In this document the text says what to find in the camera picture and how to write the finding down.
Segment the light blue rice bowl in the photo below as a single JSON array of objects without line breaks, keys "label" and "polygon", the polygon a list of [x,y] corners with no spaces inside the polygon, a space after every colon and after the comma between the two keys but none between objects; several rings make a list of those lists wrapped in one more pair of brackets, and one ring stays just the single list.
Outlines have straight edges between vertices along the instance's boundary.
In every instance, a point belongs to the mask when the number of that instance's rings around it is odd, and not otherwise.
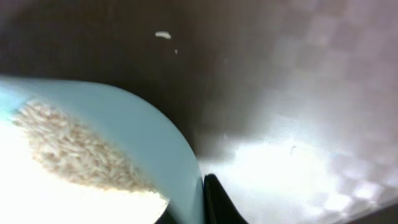
[{"label": "light blue rice bowl", "polygon": [[205,222],[202,178],[182,133],[157,108],[114,86],[71,80],[1,76],[1,119],[38,97],[77,115],[132,156],[171,199],[176,223]]}]

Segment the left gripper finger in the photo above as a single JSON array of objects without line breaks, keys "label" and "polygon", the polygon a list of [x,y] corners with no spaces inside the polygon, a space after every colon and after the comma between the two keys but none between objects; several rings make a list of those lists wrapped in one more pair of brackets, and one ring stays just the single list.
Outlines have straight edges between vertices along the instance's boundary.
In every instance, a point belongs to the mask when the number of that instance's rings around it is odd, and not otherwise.
[{"label": "left gripper finger", "polygon": [[203,196],[207,224],[248,224],[234,206],[216,175],[205,176]]}]

